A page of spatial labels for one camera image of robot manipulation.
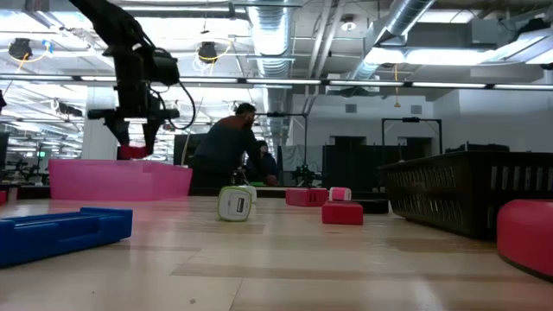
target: pink bin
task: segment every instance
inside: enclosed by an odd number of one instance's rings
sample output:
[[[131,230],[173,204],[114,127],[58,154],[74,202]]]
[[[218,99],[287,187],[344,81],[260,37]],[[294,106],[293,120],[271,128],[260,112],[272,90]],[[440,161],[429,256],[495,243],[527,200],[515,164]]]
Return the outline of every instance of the pink bin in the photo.
[[[49,161],[54,200],[166,200],[188,196],[192,169],[146,161]]]

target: dark t-shirt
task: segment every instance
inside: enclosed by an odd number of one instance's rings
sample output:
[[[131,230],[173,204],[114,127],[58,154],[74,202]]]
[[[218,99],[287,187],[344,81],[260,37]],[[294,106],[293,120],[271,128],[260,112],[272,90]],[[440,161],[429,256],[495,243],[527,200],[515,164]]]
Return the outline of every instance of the dark t-shirt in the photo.
[[[242,165],[244,152],[250,158],[256,158],[253,165],[266,176],[268,171],[259,159],[259,148],[251,126],[243,117],[225,117],[201,140],[194,157],[190,159],[190,167],[231,174]]]

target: man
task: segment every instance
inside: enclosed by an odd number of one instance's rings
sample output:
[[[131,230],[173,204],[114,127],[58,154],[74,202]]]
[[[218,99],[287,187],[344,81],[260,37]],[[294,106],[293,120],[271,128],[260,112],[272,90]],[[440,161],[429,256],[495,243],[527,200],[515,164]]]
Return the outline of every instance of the man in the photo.
[[[257,141],[257,147],[259,148],[259,157],[261,158],[262,165],[268,170],[269,174],[278,176],[277,161],[275,161],[273,155],[269,153],[267,142],[263,140]],[[253,164],[253,160],[251,158],[248,158],[245,166],[254,175],[256,174],[255,165]]]
[[[251,130],[255,115],[256,107],[244,103],[237,108],[235,116],[220,119],[209,130],[190,159],[194,170],[192,187],[228,186],[232,173],[242,165],[244,152],[254,159],[253,166],[267,185],[278,184],[259,158],[259,147]]]

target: blue tray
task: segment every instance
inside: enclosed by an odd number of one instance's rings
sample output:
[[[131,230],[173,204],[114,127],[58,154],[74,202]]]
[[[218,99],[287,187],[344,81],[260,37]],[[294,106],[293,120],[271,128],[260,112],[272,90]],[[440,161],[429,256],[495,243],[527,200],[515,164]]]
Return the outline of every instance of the blue tray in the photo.
[[[132,231],[132,210],[82,207],[0,219],[0,267],[115,243]]]

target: black wicker basket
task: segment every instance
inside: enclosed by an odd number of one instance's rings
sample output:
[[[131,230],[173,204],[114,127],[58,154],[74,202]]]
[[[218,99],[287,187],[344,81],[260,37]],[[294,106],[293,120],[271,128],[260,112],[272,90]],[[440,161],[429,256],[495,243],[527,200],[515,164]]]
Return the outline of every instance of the black wicker basket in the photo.
[[[510,200],[553,199],[553,154],[467,151],[380,169],[395,214],[472,238],[495,238]]]

